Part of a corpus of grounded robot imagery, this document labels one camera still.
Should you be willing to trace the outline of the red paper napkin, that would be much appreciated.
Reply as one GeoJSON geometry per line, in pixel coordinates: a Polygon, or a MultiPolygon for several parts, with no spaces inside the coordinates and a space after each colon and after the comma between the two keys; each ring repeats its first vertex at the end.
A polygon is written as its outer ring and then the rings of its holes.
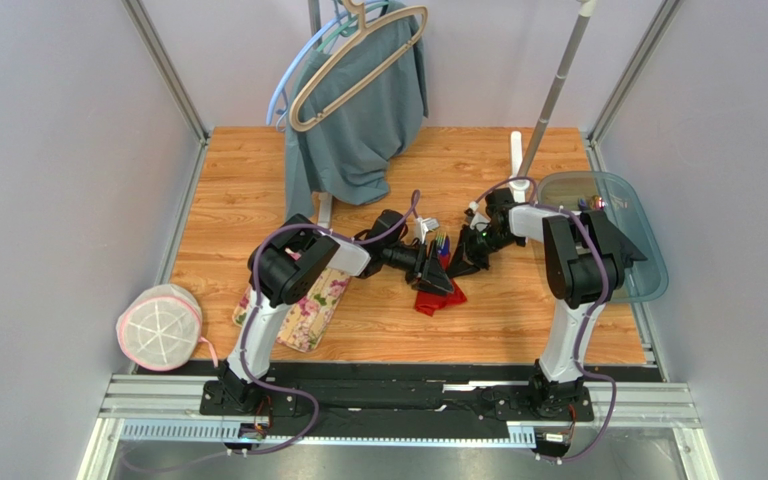
{"type": "Polygon", "coordinates": [[[466,303],[468,301],[467,296],[457,283],[453,283],[453,288],[454,291],[452,293],[438,295],[426,292],[417,285],[415,288],[417,293],[414,301],[414,309],[419,313],[432,317],[439,310],[466,303]]]}

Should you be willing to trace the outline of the iridescent rainbow fork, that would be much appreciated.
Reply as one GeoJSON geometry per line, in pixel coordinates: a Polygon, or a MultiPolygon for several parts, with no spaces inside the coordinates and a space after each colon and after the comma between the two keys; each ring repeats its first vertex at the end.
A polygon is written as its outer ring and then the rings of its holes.
{"type": "Polygon", "coordinates": [[[448,235],[438,232],[432,242],[433,252],[439,257],[445,256],[448,252],[448,243],[448,235]]]}

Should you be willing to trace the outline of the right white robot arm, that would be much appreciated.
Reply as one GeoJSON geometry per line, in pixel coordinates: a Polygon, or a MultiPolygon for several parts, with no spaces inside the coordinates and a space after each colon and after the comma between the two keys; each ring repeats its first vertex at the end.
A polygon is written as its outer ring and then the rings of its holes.
{"type": "Polygon", "coordinates": [[[447,269],[452,277],[490,268],[490,255],[528,240],[543,244],[546,279],[556,299],[549,340],[537,364],[547,382],[574,382],[594,323],[625,270],[642,259],[636,247],[602,210],[517,202],[504,188],[485,193],[485,212],[473,201],[447,269]]]}

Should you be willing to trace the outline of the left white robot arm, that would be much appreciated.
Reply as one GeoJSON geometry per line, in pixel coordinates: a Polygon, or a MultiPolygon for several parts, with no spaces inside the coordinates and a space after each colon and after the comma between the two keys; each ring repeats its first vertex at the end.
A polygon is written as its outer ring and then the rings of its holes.
{"type": "Polygon", "coordinates": [[[368,278],[388,266],[403,271],[415,290],[438,296],[454,293],[437,249],[420,240],[403,242],[406,230],[407,217],[389,209],[370,229],[351,238],[301,214],[285,220],[248,261],[251,293],[242,333],[227,357],[229,371],[245,384],[265,377],[283,320],[328,269],[368,278]]]}

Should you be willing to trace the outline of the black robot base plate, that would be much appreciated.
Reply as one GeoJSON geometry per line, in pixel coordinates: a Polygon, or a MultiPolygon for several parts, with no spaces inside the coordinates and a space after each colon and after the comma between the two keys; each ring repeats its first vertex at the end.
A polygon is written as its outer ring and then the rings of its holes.
{"type": "Polygon", "coordinates": [[[256,417],[272,436],[312,422],[309,437],[394,439],[495,439],[509,421],[567,430],[595,418],[582,380],[560,386],[532,365],[276,362],[264,380],[245,384],[222,365],[199,411],[256,417]]]}

